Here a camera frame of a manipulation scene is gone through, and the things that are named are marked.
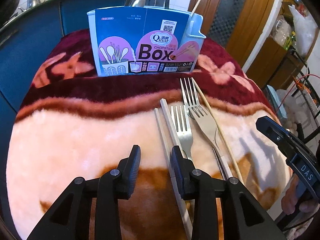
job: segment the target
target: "floral blanket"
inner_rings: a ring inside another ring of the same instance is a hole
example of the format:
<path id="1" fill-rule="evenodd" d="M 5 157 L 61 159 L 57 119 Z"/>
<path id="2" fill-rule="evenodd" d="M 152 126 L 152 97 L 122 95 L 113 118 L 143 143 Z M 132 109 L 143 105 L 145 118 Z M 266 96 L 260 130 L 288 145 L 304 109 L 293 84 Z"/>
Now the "floral blanket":
<path id="1" fill-rule="evenodd" d="M 221 46 L 206 39 L 191 74 L 102 78 L 94 67 L 89 31 L 81 30 L 63 37 L 39 67 L 13 127 L 6 178 L 21 238 L 28 237 L 75 177 L 100 177 L 137 144 L 141 163 L 136 188 L 130 200 L 119 201 L 123 239 L 186 239 L 153 112 L 161 98 L 169 106 L 183 104 L 179 78 L 184 77 L 199 84 L 246 187 L 269 209 L 291 171 L 276 145 L 256 130 L 255 122 L 265 115 L 278 120 L 261 90 Z M 191 129 L 195 166 L 220 178 L 212 148 L 192 121 Z M 218 146 L 227 151 L 221 140 Z M 221 210 L 219 225 L 223 239 Z"/>

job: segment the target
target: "plastic bag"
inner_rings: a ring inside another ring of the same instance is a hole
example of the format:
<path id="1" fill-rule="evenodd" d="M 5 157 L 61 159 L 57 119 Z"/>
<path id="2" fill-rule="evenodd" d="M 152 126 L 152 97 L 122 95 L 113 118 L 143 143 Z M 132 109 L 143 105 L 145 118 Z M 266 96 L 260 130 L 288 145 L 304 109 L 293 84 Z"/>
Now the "plastic bag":
<path id="1" fill-rule="evenodd" d="M 272 37 L 281 47 L 284 46 L 285 40 L 291 34 L 291 26 L 286 22 L 282 15 L 278 16 L 272 29 Z"/>
<path id="2" fill-rule="evenodd" d="M 311 14 L 307 17 L 303 17 L 293 5 L 289 5 L 289 9 L 293 15 L 297 52 L 300 56 L 305 57 L 308 54 L 315 38 L 317 24 Z"/>

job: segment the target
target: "hand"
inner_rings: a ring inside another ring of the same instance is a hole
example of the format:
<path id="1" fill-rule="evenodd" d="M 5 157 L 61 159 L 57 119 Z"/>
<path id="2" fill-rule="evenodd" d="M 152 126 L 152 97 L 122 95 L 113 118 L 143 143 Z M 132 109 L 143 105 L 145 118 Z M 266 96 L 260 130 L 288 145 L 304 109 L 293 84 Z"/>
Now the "hand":
<path id="1" fill-rule="evenodd" d="M 281 200 L 281 206 L 284 213 L 287 215 L 292 214 L 295 211 L 295 205 L 298 202 L 296 195 L 296 188 L 299 183 L 299 178 L 297 175 L 294 175 L 293 180 L 291 181 L 290 187 L 285 193 L 285 196 Z M 299 209 L 304 213 L 312 212 L 318 206 L 318 203 L 314 200 L 308 200 L 300 204 Z"/>

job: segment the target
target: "black cable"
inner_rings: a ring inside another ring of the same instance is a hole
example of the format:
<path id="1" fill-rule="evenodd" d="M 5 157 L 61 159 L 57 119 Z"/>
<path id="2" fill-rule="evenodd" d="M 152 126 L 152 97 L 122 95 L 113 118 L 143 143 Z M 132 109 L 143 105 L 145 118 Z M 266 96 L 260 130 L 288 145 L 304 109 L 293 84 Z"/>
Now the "black cable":
<path id="1" fill-rule="evenodd" d="M 294 225 L 294 226 L 288 227 L 288 228 L 284 228 L 284 229 L 282 230 L 282 232 L 285 232 L 285 231 L 288 231 L 288 230 L 290 230 L 290 229 L 292 229 L 292 228 L 296 228 L 296 227 L 298 227 L 298 226 L 303 225 L 304 223 L 308 222 L 310 219 L 314 218 L 314 216 L 315 216 L 316 214 L 317 214 L 317 212 L 314 213 L 314 214 L 313 214 L 311 217 L 309 217 L 307 220 L 304 220 L 303 222 L 298 223 L 297 225 Z"/>

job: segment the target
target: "red cable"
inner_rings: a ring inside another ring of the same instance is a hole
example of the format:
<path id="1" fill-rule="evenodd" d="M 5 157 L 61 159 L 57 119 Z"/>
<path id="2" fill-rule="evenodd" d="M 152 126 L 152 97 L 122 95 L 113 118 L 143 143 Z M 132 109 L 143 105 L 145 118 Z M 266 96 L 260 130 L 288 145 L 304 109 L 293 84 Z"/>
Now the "red cable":
<path id="1" fill-rule="evenodd" d="M 315 77 L 317 77 L 317 78 L 320 79 L 319 76 L 314 75 L 314 74 L 307 74 L 307 75 L 299 78 L 299 79 L 294 83 L 294 85 L 293 85 L 292 88 L 289 90 L 289 92 L 285 95 L 285 97 L 283 98 L 283 100 L 281 101 L 281 104 L 280 104 L 279 107 L 277 108 L 276 113 L 279 111 L 280 107 L 282 106 L 282 104 L 283 104 L 283 102 L 285 101 L 285 99 L 287 98 L 287 96 L 290 94 L 291 90 L 298 84 L 298 82 L 299 82 L 301 79 L 303 79 L 303 78 L 305 78 L 305 77 L 307 77 L 307 76 L 315 76 Z"/>

